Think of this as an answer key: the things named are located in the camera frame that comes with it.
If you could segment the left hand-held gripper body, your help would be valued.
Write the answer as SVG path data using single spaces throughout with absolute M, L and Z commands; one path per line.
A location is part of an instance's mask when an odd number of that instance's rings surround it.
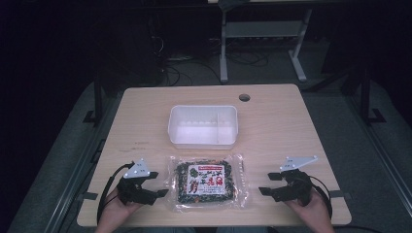
M 151 170 L 143 158 L 132 162 L 131 167 L 121 177 L 117 185 L 118 197 L 124 205 L 129 202 L 152 205 L 155 202 L 158 198 L 156 191 L 142 187 L 145 181 L 152 180 L 149 179 L 150 172 Z

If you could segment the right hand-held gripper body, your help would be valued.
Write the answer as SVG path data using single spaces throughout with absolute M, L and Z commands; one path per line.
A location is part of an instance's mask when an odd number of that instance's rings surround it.
M 276 202 L 298 200 L 303 206 L 306 206 L 310 202 L 313 184 L 309 176 L 300 171 L 300 168 L 317 160 L 317 155 L 287 156 L 285 162 L 280 166 L 279 172 L 287 185 L 273 189 L 272 197 L 274 200 Z

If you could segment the person's left hand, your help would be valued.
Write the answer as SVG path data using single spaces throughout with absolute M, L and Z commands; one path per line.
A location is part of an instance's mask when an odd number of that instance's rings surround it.
M 97 226 L 121 227 L 137 210 L 142 207 L 139 203 L 127 203 L 124 205 L 118 197 L 115 188 L 106 198 L 106 205 Z

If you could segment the person's right hand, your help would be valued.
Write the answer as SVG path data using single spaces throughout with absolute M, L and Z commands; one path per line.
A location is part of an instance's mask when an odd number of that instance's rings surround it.
M 311 201 L 306 206 L 301 206 L 296 201 L 286 201 L 285 204 L 299 216 L 310 230 L 314 224 L 331 224 L 326 204 L 315 189 L 311 190 Z

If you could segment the clear packet of dried greens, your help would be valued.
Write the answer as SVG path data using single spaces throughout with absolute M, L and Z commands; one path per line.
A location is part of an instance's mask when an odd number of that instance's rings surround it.
M 243 209 L 249 200 L 244 157 L 171 157 L 165 184 L 174 212 Z

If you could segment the white plastic container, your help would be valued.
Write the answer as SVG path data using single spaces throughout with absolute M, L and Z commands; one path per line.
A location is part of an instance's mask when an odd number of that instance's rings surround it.
M 234 106 L 177 105 L 170 111 L 170 142 L 177 149 L 231 150 L 238 136 Z

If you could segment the black metal stand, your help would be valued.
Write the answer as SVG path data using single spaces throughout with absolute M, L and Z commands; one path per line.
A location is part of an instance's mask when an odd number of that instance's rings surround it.
M 371 68 L 369 64 L 365 64 L 360 78 L 360 117 L 366 125 L 386 121 L 378 109 L 370 108 L 370 81 Z
M 85 123 L 92 123 L 96 127 L 103 117 L 102 86 L 99 80 L 93 82 L 94 110 L 88 111 L 84 117 Z

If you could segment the white metal desk frame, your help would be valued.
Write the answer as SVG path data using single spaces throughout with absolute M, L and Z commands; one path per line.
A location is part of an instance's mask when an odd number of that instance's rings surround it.
M 227 39 L 241 38 L 295 38 L 293 49 L 288 51 L 292 67 L 298 80 L 302 83 L 307 81 L 304 70 L 299 61 L 299 53 L 308 29 L 312 9 L 304 11 L 302 19 L 298 20 L 271 20 L 271 21 L 230 21 L 227 14 L 236 6 L 221 7 L 221 53 L 220 53 L 220 82 L 228 82 L 226 49 Z

